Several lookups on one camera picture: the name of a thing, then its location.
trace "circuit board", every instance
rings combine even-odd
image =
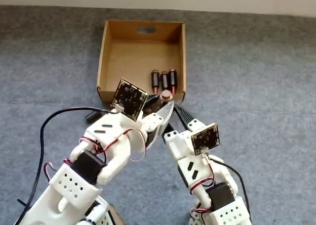
[[[191,136],[195,156],[206,153],[220,144],[218,126],[211,124]]]
[[[122,78],[114,94],[111,106],[113,108],[118,106],[123,115],[136,121],[144,107],[147,96],[147,92]]]

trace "box handle hole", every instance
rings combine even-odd
[[[148,35],[148,34],[153,34],[155,32],[156,32],[155,26],[139,26],[139,27],[137,27],[138,34]]]

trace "cardboard box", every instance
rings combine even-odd
[[[117,213],[115,207],[113,204],[110,204],[110,208],[109,208],[112,218],[115,221],[116,225],[124,225],[124,221],[123,219],[120,217],[120,215]]]
[[[183,101],[186,92],[184,23],[106,21],[97,78],[101,100],[112,100],[121,78],[152,94],[151,72],[154,69],[177,71],[178,90],[174,99]]]

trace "small cylinder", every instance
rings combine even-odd
[[[162,102],[169,102],[173,99],[173,95],[169,90],[163,90],[159,97]]]
[[[161,79],[161,89],[167,90],[169,88],[168,73],[166,71],[161,72],[160,79]]]
[[[175,69],[170,69],[169,79],[170,79],[170,90],[172,94],[175,95],[178,88],[177,71]]]
[[[159,88],[159,71],[153,70],[152,71],[152,88],[155,94],[158,92]]]
[[[92,111],[90,114],[86,115],[84,118],[85,118],[85,121],[88,124],[93,124],[94,122],[96,122],[101,117],[102,117],[102,113],[101,112]]]

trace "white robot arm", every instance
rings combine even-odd
[[[115,224],[100,196],[102,186],[126,165],[131,151],[145,153],[161,135],[173,105],[170,101],[144,118],[141,112],[136,121],[122,113],[106,114],[88,127],[20,225]],[[96,156],[100,152],[106,152],[107,164]]]
[[[251,225],[243,199],[237,195],[236,182],[227,167],[219,164],[223,160],[208,155],[208,149],[199,155],[195,153],[192,136],[217,128],[217,124],[206,126],[188,117],[187,112],[185,117],[188,130],[182,133],[168,132],[164,140],[177,162],[185,185],[198,198],[197,204],[190,211],[189,225]]]

